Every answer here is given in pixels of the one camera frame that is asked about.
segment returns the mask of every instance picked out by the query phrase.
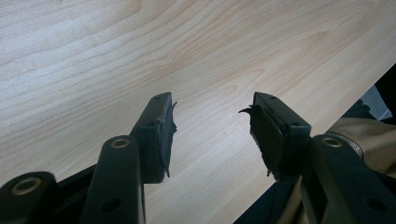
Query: wooden table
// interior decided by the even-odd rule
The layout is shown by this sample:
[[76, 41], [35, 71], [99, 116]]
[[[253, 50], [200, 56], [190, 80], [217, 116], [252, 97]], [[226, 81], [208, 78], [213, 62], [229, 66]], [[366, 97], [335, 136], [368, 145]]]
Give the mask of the wooden table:
[[148, 223], [232, 223], [273, 183], [237, 112], [276, 95], [325, 132], [395, 63], [396, 1], [2, 1], [0, 184], [62, 180], [178, 101]]

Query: dark floor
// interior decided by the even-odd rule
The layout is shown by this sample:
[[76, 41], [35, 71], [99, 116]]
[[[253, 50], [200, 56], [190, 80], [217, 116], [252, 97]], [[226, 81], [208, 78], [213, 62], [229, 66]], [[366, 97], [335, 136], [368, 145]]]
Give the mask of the dark floor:
[[361, 99], [366, 105], [370, 106], [370, 112], [377, 120], [387, 119], [392, 116], [375, 86], [364, 93]]

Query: wood grain surface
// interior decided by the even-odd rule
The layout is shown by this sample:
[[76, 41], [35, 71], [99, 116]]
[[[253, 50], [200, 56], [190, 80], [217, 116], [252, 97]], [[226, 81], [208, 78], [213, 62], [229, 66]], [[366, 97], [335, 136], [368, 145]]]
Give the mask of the wood grain surface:
[[262, 91], [325, 132], [395, 63], [396, 1], [1, 1], [0, 184], [62, 180], [178, 101], [148, 223], [232, 223], [273, 183], [238, 114]]

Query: black bracket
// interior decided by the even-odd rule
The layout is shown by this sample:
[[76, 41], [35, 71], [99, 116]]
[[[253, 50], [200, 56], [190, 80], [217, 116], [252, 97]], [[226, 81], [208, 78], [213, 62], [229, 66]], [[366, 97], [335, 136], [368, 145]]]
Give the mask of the black bracket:
[[302, 180], [310, 223], [396, 223], [396, 181], [369, 169], [344, 140], [311, 127], [272, 95], [255, 92], [250, 132], [278, 182]]
[[57, 183], [20, 175], [0, 189], [0, 223], [145, 223], [144, 184], [169, 176], [172, 94], [151, 98], [130, 135], [107, 140], [96, 165]]

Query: screw hole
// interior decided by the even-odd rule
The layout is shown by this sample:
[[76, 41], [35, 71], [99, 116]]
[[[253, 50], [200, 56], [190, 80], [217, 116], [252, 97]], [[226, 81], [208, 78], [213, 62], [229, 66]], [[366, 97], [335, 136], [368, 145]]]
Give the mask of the screw hole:
[[123, 148], [128, 145], [129, 145], [129, 140], [124, 138], [117, 139], [111, 143], [111, 146], [114, 148]]
[[323, 138], [322, 142], [329, 147], [341, 147], [343, 145], [340, 141], [329, 137]]
[[106, 213], [111, 213], [116, 211], [116, 209], [119, 208], [120, 205], [121, 205], [120, 199], [114, 198], [102, 204], [102, 211]]
[[11, 189], [11, 193], [16, 196], [27, 194], [37, 189], [41, 185], [41, 179], [38, 177], [27, 177], [18, 182]]

